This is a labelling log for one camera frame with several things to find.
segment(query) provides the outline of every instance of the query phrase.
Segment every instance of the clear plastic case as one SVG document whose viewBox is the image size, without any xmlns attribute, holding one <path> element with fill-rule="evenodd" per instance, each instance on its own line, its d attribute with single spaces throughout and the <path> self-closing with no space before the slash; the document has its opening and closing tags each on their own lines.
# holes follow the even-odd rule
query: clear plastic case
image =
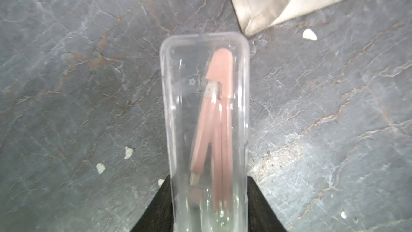
<svg viewBox="0 0 412 232">
<path fill-rule="evenodd" d="M 160 63 L 174 231 L 246 232 L 247 40 L 234 32 L 172 36 Z"/>
</svg>

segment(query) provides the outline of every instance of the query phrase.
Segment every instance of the gray marble floor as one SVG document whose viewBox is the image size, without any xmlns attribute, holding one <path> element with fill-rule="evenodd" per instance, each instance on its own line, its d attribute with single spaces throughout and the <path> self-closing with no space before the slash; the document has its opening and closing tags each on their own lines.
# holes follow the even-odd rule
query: gray marble floor
<svg viewBox="0 0 412 232">
<path fill-rule="evenodd" d="M 168 174 L 160 44 L 239 31 L 230 0 L 0 16 L 0 231 L 128 231 Z M 412 230 L 411 35 L 412 0 L 346 0 L 250 38 L 249 173 L 290 231 Z"/>
</svg>

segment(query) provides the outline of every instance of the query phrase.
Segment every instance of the white debris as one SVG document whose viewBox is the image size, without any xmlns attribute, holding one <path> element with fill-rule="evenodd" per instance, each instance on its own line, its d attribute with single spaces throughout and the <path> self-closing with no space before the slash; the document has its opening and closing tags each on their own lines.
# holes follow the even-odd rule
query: white debris
<svg viewBox="0 0 412 232">
<path fill-rule="evenodd" d="M 318 39 L 316 34 L 311 29 L 304 30 L 303 34 L 302 34 L 302 37 L 303 37 L 303 39 L 310 39 L 312 41 L 315 41 L 315 40 Z"/>
<path fill-rule="evenodd" d="M 348 216 L 346 215 L 346 212 L 341 212 L 340 215 L 342 216 L 343 219 L 347 219 Z"/>
<path fill-rule="evenodd" d="M 99 164 L 96 165 L 97 168 L 97 173 L 101 174 L 106 170 L 106 167 L 104 166 L 103 162 L 100 162 Z"/>
<path fill-rule="evenodd" d="M 124 159 L 129 159 L 130 157 L 131 157 L 131 155 L 133 154 L 133 152 L 134 152 L 134 149 L 133 148 L 131 148 L 131 147 L 129 147 L 129 146 L 126 146 L 125 148 L 124 148 L 124 151 L 125 151 L 125 157 L 124 157 Z"/>
</svg>

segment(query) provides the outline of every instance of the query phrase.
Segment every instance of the black object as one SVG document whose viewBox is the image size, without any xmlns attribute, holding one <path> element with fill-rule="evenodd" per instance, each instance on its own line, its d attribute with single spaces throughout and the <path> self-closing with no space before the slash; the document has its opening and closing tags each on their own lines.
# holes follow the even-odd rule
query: black object
<svg viewBox="0 0 412 232">
<path fill-rule="evenodd" d="M 255 180 L 248 176 L 249 232 L 286 232 Z M 173 206 L 167 176 L 131 232 L 172 232 Z"/>
</svg>

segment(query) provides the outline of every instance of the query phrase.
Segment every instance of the pink eyebrow razor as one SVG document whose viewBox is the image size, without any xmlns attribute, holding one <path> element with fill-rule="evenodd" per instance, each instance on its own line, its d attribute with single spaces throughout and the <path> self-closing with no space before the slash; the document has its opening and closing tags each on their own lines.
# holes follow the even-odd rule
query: pink eyebrow razor
<svg viewBox="0 0 412 232">
<path fill-rule="evenodd" d="M 231 211 L 233 55 L 228 49 L 222 48 L 214 52 L 206 79 L 208 83 L 193 145 L 190 185 L 199 183 L 210 144 L 213 209 Z"/>
</svg>

